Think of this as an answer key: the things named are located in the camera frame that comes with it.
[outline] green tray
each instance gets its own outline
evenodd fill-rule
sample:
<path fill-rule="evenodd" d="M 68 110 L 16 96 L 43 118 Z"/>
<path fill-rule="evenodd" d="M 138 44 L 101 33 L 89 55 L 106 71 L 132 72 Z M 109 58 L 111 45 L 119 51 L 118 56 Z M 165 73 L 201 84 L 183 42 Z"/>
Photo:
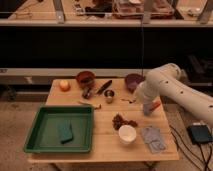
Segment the green tray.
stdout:
<path fill-rule="evenodd" d="M 43 106 L 33 121 L 27 136 L 24 151 L 41 152 L 89 152 L 92 143 L 93 107 Z M 70 121 L 73 140 L 61 144 L 58 125 Z"/>

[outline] pink bowl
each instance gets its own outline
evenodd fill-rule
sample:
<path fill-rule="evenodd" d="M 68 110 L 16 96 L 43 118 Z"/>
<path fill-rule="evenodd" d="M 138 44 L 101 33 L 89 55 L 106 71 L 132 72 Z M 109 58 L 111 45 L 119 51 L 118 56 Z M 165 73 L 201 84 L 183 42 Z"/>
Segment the pink bowl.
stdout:
<path fill-rule="evenodd" d="M 124 81 L 125 81 L 127 89 L 133 93 L 136 87 L 138 86 L 138 84 L 140 84 L 144 80 L 145 80 L 145 77 L 143 77 L 142 75 L 132 73 L 132 74 L 128 74 L 125 77 Z"/>

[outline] tray rim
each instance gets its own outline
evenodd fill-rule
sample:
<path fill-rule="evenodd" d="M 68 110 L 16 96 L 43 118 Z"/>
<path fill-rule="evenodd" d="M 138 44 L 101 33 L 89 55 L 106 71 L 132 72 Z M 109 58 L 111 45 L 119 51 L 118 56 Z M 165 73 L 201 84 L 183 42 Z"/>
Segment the tray rim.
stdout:
<path fill-rule="evenodd" d="M 90 140 L 89 140 L 89 146 L 87 149 L 81 149 L 81 150 L 67 150 L 67 149 L 60 149 L 59 150 L 47 150 L 47 149 L 29 149 L 27 148 L 27 145 L 29 143 L 29 140 L 31 138 L 32 132 L 34 130 L 34 127 L 36 125 L 37 119 L 39 117 L 39 113 L 43 108 L 71 108 L 71 107 L 81 107 L 81 108 L 90 108 L 91 109 L 91 136 L 90 136 Z M 33 122 L 31 124 L 31 127 L 28 131 L 25 143 L 24 143 L 24 147 L 23 147 L 23 151 L 25 153 L 87 153 L 91 150 L 91 145 L 92 145 L 92 137 L 93 137 L 93 126 L 94 126 L 94 107 L 92 105 L 43 105 L 40 106 L 39 109 L 36 112 L 36 115 L 33 119 Z"/>

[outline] green sponge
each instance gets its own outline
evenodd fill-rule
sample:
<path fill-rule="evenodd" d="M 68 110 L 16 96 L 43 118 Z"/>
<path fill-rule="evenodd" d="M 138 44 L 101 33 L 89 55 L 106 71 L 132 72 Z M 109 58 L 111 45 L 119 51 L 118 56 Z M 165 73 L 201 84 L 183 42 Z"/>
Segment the green sponge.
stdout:
<path fill-rule="evenodd" d="M 58 133 L 61 144 L 70 142 L 73 139 L 72 126 L 69 121 L 58 124 Z"/>

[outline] red object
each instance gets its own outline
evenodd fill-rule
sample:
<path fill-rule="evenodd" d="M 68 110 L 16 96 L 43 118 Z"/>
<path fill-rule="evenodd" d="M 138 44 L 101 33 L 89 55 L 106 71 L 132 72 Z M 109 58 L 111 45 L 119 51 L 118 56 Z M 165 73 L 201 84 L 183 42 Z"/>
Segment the red object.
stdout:
<path fill-rule="evenodd" d="M 82 89 L 85 87 L 92 88 L 94 86 L 94 79 L 95 74 L 91 71 L 82 71 L 76 76 L 76 80 Z"/>
<path fill-rule="evenodd" d="M 138 84 L 144 80 L 145 80 L 145 77 L 143 77 L 142 75 L 133 73 L 133 74 L 128 74 L 125 77 L 124 81 L 125 81 L 127 89 L 133 93 L 136 87 L 138 86 Z"/>
<path fill-rule="evenodd" d="M 153 111 L 155 110 L 157 107 L 159 107 L 161 105 L 161 102 L 160 101 L 155 101 L 152 103 L 152 106 L 150 107 L 150 111 Z"/>

